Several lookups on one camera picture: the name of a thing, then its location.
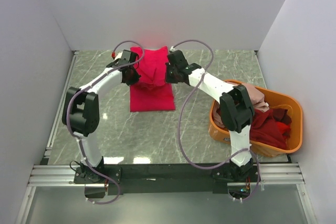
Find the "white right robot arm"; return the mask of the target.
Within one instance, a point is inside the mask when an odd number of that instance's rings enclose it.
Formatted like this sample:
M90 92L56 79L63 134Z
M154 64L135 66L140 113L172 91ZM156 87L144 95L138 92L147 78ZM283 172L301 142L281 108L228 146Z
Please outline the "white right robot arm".
M229 84L208 73L196 63L189 64L180 50L172 49L166 63L166 82L186 83L193 91L201 90L219 104L221 121L229 131L231 156L228 161L214 167L193 164L181 150L185 159L199 169L224 168L224 177L241 182L251 173L253 158L250 152L250 128L255 115L247 88Z

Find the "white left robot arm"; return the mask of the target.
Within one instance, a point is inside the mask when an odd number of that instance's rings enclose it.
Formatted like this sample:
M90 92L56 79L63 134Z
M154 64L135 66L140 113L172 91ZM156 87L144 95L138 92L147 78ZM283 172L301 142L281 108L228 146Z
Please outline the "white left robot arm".
M107 178L95 133L100 123L100 98L122 83L136 84L140 75L135 65L140 60L138 53L123 50L93 80L79 88L70 87L66 92L62 123L76 139L80 150L79 176L87 177L93 183Z

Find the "bright red t-shirt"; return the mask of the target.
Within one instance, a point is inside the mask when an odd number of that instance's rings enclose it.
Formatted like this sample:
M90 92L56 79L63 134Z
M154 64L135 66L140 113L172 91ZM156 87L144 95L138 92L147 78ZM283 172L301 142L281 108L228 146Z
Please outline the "bright red t-shirt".
M131 51L143 56L136 65L139 81L130 86L130 111L173 111L175 110L172 85L165 82L167 55L166 46L157 50L131 47Z

